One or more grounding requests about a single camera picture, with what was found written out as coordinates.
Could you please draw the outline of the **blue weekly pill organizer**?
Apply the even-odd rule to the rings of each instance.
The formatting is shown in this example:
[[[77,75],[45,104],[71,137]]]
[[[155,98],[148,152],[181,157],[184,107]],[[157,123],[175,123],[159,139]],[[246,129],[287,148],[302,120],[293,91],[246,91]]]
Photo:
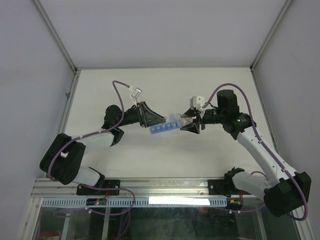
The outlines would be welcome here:
[[[166,118],[165,123],[157,124],[150,127],[150,133],[152,135],[161,134],[164,132],[177,131],[181,128],[181,125],[176,121],[175,115],[170,114]]]

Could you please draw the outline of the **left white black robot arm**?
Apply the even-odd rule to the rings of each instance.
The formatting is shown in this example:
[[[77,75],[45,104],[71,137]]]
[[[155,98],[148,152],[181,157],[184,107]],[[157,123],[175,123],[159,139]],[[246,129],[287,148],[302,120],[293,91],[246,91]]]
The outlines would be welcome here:
[[[93,194],[100,194],[105,188],[105,176],[91,167],[83,166],[83,157],[119,143],[124,135],[121,126],[138,123],[143,128],[149,128],[165,122],[166,118],[152,111],[144,101],[126,111],[117,105],[110,105],[105,110],[103,125],[97,131],[75,138],[65,133],[58,134],[40,161],[39,168],[51,180],[63,185],[87,185]]]

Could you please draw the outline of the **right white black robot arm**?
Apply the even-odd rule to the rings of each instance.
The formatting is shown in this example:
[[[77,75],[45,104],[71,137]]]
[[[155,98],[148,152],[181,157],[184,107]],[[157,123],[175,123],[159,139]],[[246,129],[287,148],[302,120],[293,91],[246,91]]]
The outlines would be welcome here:
[[[244,169],[233,167],[213,190],[226,197],[244,191],[261,199],[276,217],[308,207],[311,178],[306,172],[297,172],[275,150],[272,150],[258,131],[250,113],[240,112],[238,99],[231,89],[217,92],[217,106],[210,105],[202,96],[190,99],[184,113],[186,123],[181,130],[199,134],[206,125],[222,125],[223,130],[242,145],[263,170],[264,177],[255,176]]]

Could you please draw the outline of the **clear bottle with orange pills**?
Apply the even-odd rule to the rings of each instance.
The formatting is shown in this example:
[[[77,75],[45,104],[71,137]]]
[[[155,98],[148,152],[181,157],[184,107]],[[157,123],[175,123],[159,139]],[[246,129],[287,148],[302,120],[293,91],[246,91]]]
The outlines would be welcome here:
[[[193,122],[193,118],[186,114],[177,113],[174,115],[174,118],[180,127],[187,126]]]

